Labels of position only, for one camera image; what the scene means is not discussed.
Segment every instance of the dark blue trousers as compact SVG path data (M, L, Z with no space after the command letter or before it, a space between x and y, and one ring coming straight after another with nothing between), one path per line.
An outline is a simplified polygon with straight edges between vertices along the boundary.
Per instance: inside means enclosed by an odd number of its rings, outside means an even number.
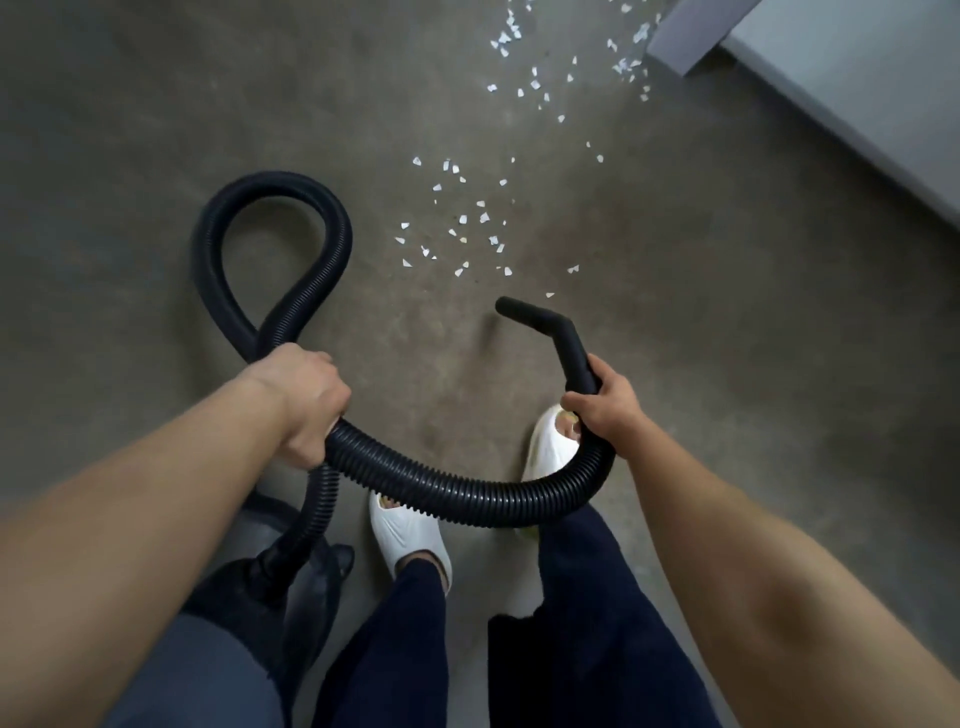
M719 728L706 688L590 506L540 528L543 604L490 623L492 728ZM314 728L441 728L436 568L414 561L337 658Z

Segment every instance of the white slide sandal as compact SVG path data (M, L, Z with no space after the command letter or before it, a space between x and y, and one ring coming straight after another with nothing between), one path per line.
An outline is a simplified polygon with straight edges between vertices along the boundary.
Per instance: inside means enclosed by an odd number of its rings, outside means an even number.
M399 505L395 508L384 508L380 503L380 495L370 492L370 522L373 526L373 535L380 544L380 553L387 562L390 575L396 579L396 563L415 551L429 551L444 567L446 577L446 592L449 594L453 585L453 568L450 566L450 556L444 546L444 538L440 535L440 524L432 516Z
M522 480L536 480L555 473L577 454L580 443L557 431L557 415L563 411L562 407L554 404L537 420L533 437L530 438L530 450L527 453Z

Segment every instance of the concrete floor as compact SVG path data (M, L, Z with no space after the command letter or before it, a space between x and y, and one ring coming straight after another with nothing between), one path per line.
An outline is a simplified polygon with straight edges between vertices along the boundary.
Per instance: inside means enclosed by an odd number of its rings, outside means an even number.
M492 303L554 291L651 415L960 668L960 236L741 68L680 81L654 67L640 103L605 42L629 46L655 0L627 17L607 3L514 6L524 39L504 60L488 40L505 7L479 2L0 5L3 499L238 371L191 287L187 239L222 184L295 169L353 220L353 259L302 343L337 358L354 423L438 467L518 476L563 380L547 340L497 321ZM540 112L514 91L531 65L553 97ZM467 184L442 175L447 157ZM477 199L495 225L476 224ZM446 233L461 212L466 246ZM400 221L413 224L403 249ZM281 203L237 221L228 274L252 316L321 240L317 220ZM302 477L270 469L266 488L296 501ZM595 503L692 649L622 465ZM486 618L538 603L535 551L444 533L450 725L479 726ZM355 486L329 536L358 561L313 690L389 580Z

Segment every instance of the hand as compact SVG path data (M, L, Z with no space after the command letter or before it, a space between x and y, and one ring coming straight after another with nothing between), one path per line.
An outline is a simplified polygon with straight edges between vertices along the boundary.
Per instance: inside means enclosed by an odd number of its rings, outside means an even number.
M288 423L280 449L285 460L304 470L324 462L324 440L350 401L350 388L340 379L330 354L284 344L247 367L238 379L265 384L280 396Z
M615 372L599 356L588 354L587 359L593 373L603 382L600 393L581 395L567 392L561 398L560 405L576 412L591 432L613 445L620 457L627 457L646 415L640 409L634 388L625 376Z

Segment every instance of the vacuum hose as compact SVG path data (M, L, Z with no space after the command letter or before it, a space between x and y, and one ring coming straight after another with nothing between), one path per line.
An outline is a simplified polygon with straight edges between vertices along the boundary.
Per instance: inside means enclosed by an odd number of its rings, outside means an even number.
M326 238L317 261L257 329L230 291L222 252L224 236L236 214L265 197L290 197L313 207L324 218ZM254 362L281 344L297 341L344 273L352 238L347 211L322 184L292 172L259 172L228 184L204 207L193 233L193 277L220 331L248 363ZM553 338L568 390L584 394L598 391L599 382L589 369L587 355L569 319L506 297L497 300L496 310ZM326 461L309 476L300 518L277 541L276 552L283 558L298 552L303 561L297 569L304 563L304 550L308 556L333 514L337 494L334 471L445 521L522 527L554 521L584 505L603 485L613 457L608 442L582 427L577 454L557 473L524 483L476 480L415 462L340 420L327 436ZM261 564L267 569L280 569L283 558L275 555L261 560Z

